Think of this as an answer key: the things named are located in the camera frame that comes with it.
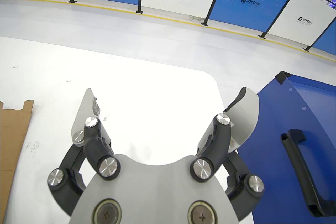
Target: gray mounting plate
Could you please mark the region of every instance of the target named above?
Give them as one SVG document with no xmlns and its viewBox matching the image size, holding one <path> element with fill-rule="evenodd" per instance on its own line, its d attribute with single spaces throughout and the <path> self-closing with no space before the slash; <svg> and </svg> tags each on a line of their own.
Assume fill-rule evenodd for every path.
<svg viewBox="0 0 336 224">
<path fill-rule="evenodd" d="M 166 165 L 141 164 L 121 154 L 115 157 L 121 164 L 119 176 L 105 181 L 96 174 L 79 199 L 69 224 L 91 224 L 95 207 L 104 199 L 119 203 L 121 224 L 187 224 L 188 209 L 198 200 L 215 209 L 217 223 L 239 223 L 215 176 L 205 183 L 191 177 L 189 167 L 195 156 Z"/>
<path fill-rule="evenodd" d="M 84 129 L 84 123 L 86 118 L 95 116 L 99 118 L 100 114 L 100 108 L 96 102 L 96 98 L 94 94 L 91 91 L 91 88 L 88 88 L 85 91 L 84 97 L 82 99 L 81 105 L 79 106 L 76 118 L 73 122 L 72 128 L 71 128 L 71 138 L 74 136 L 75 132 L 78 132 L 80 130 Z M 102 137 L 105 138 L 106 144 L 109 145 L 111 142 L 110 137 L 108 136 L 107 132 L 105 131 L 104 127 L 101 128 L 101 134 Z M 78 147 L 81 147 L 84 145 L 84 141 L 82 142 L 72 142 Z"/>
</svg>

